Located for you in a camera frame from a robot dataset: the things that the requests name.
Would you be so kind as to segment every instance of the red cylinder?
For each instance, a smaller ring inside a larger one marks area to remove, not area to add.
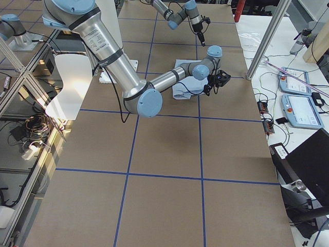
[[[234,15],[235,22],[239,22],[243,8],[245,7],[245,3],[246,3],[246,0],[239,0],[237,7],[236,7],[235,15]]]

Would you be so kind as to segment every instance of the light blue cap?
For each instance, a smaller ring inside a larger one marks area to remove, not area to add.
[[[195,9],[196,8],[195,0],[189,0],[187,3],[185,3],[185,8],[187,10]]]
[[[155,89],[147,89],[139,98],[137,112],[142,117],[154,117],[162,107],[161,93]]]
[[[86,14],[95,5],[95,0],[51,0],[58,8],[70,14]]]
[[[1,16],[1,19],[7,22],[20,20],[15,14],[4,14],[3,16]]]
[[[206,67],[203,64],[199,64],[196,67],[194,67],[192,71],[192,75],[195,79],[202,81],[209,75],[210,71],[208,67]]]
[[[43,16],[42,16],[42,19],[43,19],[43,24],[47,27],[59,29],[59,30],[63,30],[63,31],[70,31],[70,29],[67,26],[63,25],[62,23],[47,19]]]
[[[215,58],[221,58],[223,56],[223,51],[220,46],[212,45],[208,48],[207,54]]]
[[[7,40],[8,40],[7,36],[5,36],[5,35],[2,34],[2,33],[0,33],[0,37],[3,38],[4,41],[7,41]]]
[[[177,23],[173,21],[168,21],[168,26],[173,30],[175,30],[178,27]]]

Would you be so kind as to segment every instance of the robotic arm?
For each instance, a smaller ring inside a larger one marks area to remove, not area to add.
[[[192,75],[198,80],[209,76],[205,90],[208,94],[212,87],[223,86],[230,79],[219,70],[222,57],[219,46],[209,47],[208,55],[201,62],[182,64],[151,81],[140,79],[102,23],[101,11],[95,0],[44,0],[43,3],[44,22],[56,28],[69,28],[80,35],[98,58],[100,66],[108,70],[122,87],[124,105],[131,113],[155,116],[162,107],[160,92],[187,76]]]
[[[20,19],[14,14],[4,14],[0,16],[0,37],[6,41],[12,36],[14,36],[16,44],[20,47],[32,43],[31,37],[26,32]]]
[[[205,46],[205,37],[202,32],[203,22],[210,24],[209,17],[202,17],[199,14],[195,0],[189,0],[181,7],[181,11],[174,14],[161,0],[146,0],[151,4],[163,17],[168,21],[168,25],[171,29],[176,29],[182,21],[189,18],[192,24],[193,32],[199,38],[201,45]]]

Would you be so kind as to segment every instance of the light blue towel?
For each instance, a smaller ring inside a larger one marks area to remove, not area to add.
[[[181,60],[177,59],[175,67],[180,66],[182,63],[193,63],[200,62],[200,60]],[[207,78],[199,81],[195,79],[193,76],[186,77],[180,81],[183,83],[187,89],[193,94],[199,94],[203,91],[204,85],[208,83]],[[192,94],[188,92],[188,90],[184,87],[184,85],[177,83],[172,86],[173,89],[173,97],[174,99],[190,99]]]

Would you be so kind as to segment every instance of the black monitor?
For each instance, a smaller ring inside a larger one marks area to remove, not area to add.
[[[319,129],[287,157],[292,169],[322,206],[329,206],[329,134]]]

